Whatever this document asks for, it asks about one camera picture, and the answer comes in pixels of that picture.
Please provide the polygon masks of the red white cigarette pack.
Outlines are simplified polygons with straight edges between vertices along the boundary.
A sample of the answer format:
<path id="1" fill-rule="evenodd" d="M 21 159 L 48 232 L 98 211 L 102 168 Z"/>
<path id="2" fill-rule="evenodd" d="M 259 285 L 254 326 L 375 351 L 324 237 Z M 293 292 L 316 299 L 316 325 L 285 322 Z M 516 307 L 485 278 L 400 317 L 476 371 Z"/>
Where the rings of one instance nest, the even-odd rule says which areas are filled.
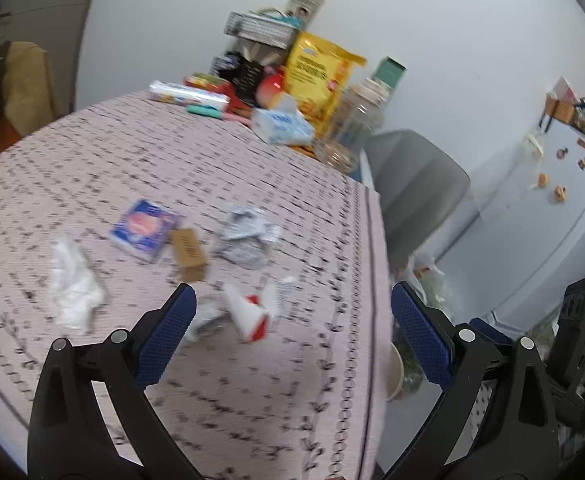
<path id="1" fill-rule="evenodd" d="M 268 336 L 280 310 L 274 283 L 266 285 L 257 296 L 244 296 L 235 286 L 225 284 L 222 299 L 242 342 L 251 344 Z"/>

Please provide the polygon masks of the white tissue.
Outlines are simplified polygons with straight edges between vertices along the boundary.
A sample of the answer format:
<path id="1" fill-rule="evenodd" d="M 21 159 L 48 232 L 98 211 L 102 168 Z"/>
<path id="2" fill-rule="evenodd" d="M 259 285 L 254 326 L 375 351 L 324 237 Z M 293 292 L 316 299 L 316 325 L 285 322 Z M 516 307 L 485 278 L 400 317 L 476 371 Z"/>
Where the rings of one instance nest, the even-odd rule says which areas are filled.
<path id="1" fill-rule="evenodd" d="M 55 322 L 81 335 L 90 333 L 95 311 L 107 302 L 107 290 L 91 261 L 68 236 L 52 244 L 47 297 Z"/>

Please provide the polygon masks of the beige round trash bin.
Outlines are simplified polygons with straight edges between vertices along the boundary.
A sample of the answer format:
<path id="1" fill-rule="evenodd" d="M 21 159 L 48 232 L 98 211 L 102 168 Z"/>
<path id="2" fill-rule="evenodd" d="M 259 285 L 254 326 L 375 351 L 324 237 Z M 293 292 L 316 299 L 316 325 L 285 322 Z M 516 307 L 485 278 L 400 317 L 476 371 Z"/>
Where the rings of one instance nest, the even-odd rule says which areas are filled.
<path id="1" fill-rule="evenodd" d="M 386 401 L 395 400 L 403 387 L 405 377 L 404 363 L 398 348 L 392 344 L 390 346 L 390 358 L 388 364 L 386 388 Z"/>

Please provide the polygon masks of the white plastic grocery bag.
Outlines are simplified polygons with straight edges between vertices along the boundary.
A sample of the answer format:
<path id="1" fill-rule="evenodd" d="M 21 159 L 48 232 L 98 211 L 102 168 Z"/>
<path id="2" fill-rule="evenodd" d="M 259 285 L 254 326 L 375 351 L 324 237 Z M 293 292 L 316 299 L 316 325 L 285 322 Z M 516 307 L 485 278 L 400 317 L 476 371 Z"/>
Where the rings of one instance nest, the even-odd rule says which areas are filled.
<path id="1" fill-rule="evenodd" d="M 445 274 L 425 252 L 415 252 L 407 259 L 402 278 L 428 307 L 441 308 L 447 299 Z"/>

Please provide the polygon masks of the small brown cardboard box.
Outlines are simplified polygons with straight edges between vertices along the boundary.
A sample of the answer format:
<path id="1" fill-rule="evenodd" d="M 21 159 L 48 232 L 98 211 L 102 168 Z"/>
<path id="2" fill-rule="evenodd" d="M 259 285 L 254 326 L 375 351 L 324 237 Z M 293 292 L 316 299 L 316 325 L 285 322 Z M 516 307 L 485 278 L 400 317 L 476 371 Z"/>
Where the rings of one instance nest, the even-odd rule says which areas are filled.
<path id="1" fill-rule="evenodd" d="M 206 281 L 209 260 L 193 229 L 175 229 L 170 240 L 180 278 L 185 283 Z"/>

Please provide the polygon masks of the white fridge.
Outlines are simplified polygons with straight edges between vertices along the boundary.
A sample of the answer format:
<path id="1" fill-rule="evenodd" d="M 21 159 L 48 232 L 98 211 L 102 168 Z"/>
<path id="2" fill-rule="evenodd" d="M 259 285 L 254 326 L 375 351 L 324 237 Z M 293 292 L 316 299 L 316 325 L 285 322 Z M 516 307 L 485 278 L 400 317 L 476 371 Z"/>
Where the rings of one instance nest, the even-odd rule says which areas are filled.
<path id="1" fill-rule="evenodd" d="M 541 140 L 547 185 L 527 179 L 517 202 L 476 219 L 439 261 L 457 322 L 526 333 L 585 278 L 585 136 L 553 122 Z"/>

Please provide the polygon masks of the blue snack packet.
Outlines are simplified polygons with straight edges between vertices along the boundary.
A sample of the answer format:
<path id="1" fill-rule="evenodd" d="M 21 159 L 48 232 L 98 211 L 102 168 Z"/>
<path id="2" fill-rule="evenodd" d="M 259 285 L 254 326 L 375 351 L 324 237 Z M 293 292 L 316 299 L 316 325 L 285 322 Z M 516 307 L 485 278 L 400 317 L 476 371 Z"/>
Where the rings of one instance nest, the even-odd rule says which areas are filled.
<path id="1" fill-rule="evenodd" d="M 135 258 L 152 263 L 179 223 L 175 212 L 138 200 L 112 227 L 110 240 Z"/>

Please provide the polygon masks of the crumpled silver foil wrapper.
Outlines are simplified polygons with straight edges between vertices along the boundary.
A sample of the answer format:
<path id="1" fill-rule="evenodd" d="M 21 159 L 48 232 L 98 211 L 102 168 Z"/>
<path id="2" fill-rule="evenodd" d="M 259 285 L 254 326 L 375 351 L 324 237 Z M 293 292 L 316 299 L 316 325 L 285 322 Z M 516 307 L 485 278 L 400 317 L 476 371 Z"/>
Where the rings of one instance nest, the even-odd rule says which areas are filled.
<path id="1" fill-rule="evenodd" d="M 262 269 L 282 236 L 282 228 L 253 206 L 233 205 L 216 236 L 213 255 L 246 270 Z"/>

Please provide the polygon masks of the grey upholstered chair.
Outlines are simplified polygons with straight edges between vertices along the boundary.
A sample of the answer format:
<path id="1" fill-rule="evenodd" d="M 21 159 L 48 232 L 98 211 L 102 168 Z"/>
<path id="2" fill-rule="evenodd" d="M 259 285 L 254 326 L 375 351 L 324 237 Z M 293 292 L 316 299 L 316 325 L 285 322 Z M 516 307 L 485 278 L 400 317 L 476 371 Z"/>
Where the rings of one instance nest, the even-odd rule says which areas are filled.
<path id="1" fill-rule="evenodd" d="M 413 130 L 376 134 L 365 153 L 381 200 L 389 266 L 396 270 L 459 206 L 471 178 Z"/>

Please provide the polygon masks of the clear plastic jar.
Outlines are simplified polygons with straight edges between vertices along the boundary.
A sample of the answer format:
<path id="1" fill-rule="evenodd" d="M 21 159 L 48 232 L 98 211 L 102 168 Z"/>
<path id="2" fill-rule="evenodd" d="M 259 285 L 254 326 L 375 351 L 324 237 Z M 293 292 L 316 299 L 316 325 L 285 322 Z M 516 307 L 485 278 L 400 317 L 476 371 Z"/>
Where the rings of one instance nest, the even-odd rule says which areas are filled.
<path id="1" fill-rule="evenodd" d="M 352 174 L 360 165 L 360 154 L 384 121 L 389 98 L 387 84 L 366 78 L 352 84 L 332 112 L 313 151 L 320 162 L 342 174 Z"/>

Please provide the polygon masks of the teal marker pen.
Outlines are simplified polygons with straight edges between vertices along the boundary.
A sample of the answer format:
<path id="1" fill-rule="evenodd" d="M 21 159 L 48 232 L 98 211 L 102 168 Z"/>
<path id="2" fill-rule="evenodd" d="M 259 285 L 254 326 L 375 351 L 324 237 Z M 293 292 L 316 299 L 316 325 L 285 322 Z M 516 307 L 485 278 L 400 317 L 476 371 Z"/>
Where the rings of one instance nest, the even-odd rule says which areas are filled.
<path id="1" fill-rule="evenodd" d="M 212 107 L 207 107 L 207 106 L 199 106 L 199 105 L 189 105 L 188 107 L 186 107 L 186 110 L 190 113 L 190 114 L 194 114 L 194 115 L 198 115 L 198 116 L 202 116 L 202 117 L 211 117 L 211 118 L 215 118 L 215 119 L 224 119 L 224 112 L 220 112 L 219 110 L 216 110 L 215 108 Z"/>

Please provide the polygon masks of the white wrap roll box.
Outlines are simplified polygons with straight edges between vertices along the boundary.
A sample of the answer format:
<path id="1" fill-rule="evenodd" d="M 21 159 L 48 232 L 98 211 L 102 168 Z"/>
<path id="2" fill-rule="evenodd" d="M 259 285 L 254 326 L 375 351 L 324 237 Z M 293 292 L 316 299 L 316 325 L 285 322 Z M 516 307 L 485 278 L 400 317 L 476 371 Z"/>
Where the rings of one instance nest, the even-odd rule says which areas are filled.
<path id="1" fill-rule="evenodd" d="M 230 105 L 230 98 L 223 93 L 215 93 L 193 87 L 172 84 L 172 82 L 153 81 L 148 86 L 152 100 L 180 106 L 198 105 L 225 112 Z"/>

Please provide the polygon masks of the blue tissue pack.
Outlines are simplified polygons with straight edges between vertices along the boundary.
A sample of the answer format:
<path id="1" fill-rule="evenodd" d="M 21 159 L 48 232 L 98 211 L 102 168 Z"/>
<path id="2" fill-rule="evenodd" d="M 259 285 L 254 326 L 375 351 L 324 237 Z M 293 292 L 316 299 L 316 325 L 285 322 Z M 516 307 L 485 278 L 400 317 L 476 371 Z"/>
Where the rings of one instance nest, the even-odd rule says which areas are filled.
<path id="1" fill-rule="evenodd" d="M 308 146 L 315 133 L 313 126 L 299 112 L 296 100 L 287 93 L 280 94 L 273 108 L 253 111 L 251 130 L 265 143 L 288 146 Z"/>

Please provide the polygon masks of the tall green box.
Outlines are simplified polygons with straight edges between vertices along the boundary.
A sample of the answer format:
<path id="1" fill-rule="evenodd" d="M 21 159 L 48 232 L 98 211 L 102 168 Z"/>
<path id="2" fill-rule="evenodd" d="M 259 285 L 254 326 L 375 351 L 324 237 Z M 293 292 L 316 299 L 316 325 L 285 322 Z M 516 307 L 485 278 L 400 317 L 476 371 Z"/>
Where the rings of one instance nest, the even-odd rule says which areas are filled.
<path id="1" fill-rule="evenodd" d="M 404 65 L 386 56 L 378 64 L 373 79 L 395 91 L 406 70 Z"/>

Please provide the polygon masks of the brown chair with clothes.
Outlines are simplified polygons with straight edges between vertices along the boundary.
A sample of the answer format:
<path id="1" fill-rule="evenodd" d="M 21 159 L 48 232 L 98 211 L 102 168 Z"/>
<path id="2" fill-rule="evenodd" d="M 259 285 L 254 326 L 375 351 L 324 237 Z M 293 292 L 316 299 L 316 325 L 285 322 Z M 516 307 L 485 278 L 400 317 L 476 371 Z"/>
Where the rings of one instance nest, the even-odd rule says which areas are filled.
<path id="1" fill-rule="evenodd" d="M 62 110 L 48 52 L 29 41 L 0 45 L 0 154 Z"/>

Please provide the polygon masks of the yellow snack bag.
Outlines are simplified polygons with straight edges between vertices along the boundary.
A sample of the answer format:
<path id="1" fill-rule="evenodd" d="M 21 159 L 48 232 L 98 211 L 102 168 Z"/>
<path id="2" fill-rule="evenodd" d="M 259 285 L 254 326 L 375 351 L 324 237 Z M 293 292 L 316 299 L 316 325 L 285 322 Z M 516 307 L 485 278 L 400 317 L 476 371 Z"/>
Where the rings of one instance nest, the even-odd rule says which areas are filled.
<path id="1" fill-rule="evenodd" d="M 296 100 L 299 112 L 317 136 L 329 121 L 352 70 L 366 62 L 366 58 L 309 32 L 297 36 L 287 58 L 284 91 Z"/>

